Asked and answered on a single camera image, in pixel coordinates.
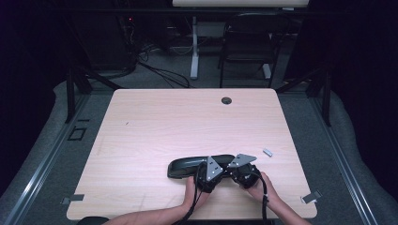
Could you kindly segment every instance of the white table leg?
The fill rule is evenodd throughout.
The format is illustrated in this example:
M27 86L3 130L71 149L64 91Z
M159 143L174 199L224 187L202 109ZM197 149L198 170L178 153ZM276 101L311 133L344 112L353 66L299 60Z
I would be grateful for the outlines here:
M269 64L263 65L263 72L266 79L269 79L271 77L271 70L269 69Z
M199 54L198 54L198 34L196 17L192 18L192 64L191 64L191 79L198 79Z

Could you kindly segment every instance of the desk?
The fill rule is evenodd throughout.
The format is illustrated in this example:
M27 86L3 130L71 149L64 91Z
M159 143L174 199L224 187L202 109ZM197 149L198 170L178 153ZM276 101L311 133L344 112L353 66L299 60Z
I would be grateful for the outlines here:
M174 7L184 8L306 8L309 0L173 0ZM198 78L199 54L196 17L192 19L192 63L191 79ZM269 66L263 67L266 77L270 76Z
M314 203L300 199L310 190L272 89L117 90L75 191L84 199L72 202L67 216L114 218L179 205L185 179L167 177L172 160L239 153L257 157L252 164L268 173L282 199L302 217L315 217ZM223 179L191 219L261 217L261 203ZM268 218L276 216L268 210Z

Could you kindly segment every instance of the silver metal bracket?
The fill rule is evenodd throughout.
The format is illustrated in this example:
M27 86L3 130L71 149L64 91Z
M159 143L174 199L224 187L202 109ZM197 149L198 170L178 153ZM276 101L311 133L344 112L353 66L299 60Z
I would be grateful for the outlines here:
M231 163L228 164L228 168L238 168L244 166L252 161L255 161L257 157L248 155L238 154Z
M217 163L214 158L208 157L207 158L207 181L211 181L214 177L218 176L220 173L222 173L223 169Z

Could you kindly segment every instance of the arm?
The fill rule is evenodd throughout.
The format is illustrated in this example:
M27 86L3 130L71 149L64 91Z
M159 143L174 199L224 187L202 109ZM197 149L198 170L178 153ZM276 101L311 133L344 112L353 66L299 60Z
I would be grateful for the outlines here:
M267 193L268 193L268 204L267 207L272 210L281 219L281 221L286 224L295 224L295 225L308 225L310 224L307 220L299 216L288 204L286 204L278 195L275 188L273 187L271 181L268 176L261 172L261 175L264 178L264 181L267 185ZM253 187L247 189L247 191L259 202L263 201L263 184L261 182L257 182Z
M176 207L142 211L125 214L119 217L115 217L109 220L104 225L169 225L181 220L190 210L192 206L193 196L195 191L195 184L193 183L193 177L187 178L187 185L185 188L184 202ZM195 210L201 207L207 200L210 194L203 192L200 196L198 203L195 206Z

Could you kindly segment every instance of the small white object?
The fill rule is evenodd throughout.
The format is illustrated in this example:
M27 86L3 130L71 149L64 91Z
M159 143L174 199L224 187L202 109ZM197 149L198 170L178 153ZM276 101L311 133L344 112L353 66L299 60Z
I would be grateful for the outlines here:
M269 151L267 148L263 149L263 152L264 152L265 154L267 154L269 157L272 157L272 156L273 156L273 154L271 153L271 151Z

